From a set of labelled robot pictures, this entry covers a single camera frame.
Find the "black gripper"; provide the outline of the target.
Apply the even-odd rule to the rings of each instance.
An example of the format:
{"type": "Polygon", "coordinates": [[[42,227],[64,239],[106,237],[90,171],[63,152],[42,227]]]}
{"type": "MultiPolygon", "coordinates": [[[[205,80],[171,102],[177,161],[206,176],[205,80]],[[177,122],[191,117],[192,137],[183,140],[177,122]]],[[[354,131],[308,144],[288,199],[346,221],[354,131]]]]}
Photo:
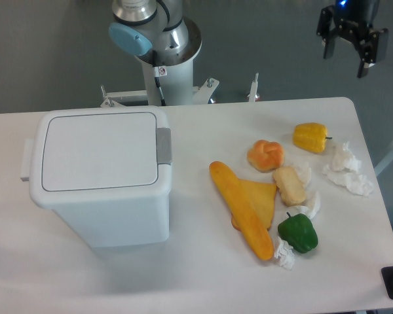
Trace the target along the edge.
{"type": "Polygon", "coordinates": [[[384,60],[389,30],[373,27],[379,3],[380,1],[336,1],[335,6],[323,8],[316,28],[316,34],[322,38],[324,45],[323,59],[333,56],[335,39],[340,36],[355,48],[360,48],[357,72],[359,79],[367,75],[371,66],[384,60]]]}

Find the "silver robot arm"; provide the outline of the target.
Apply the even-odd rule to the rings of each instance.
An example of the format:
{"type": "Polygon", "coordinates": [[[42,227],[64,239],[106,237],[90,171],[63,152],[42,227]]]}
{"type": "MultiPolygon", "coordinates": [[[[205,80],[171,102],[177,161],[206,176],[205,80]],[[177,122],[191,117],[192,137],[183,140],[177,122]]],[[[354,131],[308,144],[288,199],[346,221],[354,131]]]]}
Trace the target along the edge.
{"type": "MultiPolygon", "coordinates": [[[[322,38],[324,58],[332,57],[341,38],[359,55],[357,77],[366,76],[370,66],[385,58],[388,45],[388,30],[373,26],[378,8],[378,1],[336,1],[323,8],[316,34],[322,38]]],[[[112,11],[111,40],[153,67],[178,65],[199,53],[201,34],[184,17],[182,1],[114,1],[112,11]]]]}

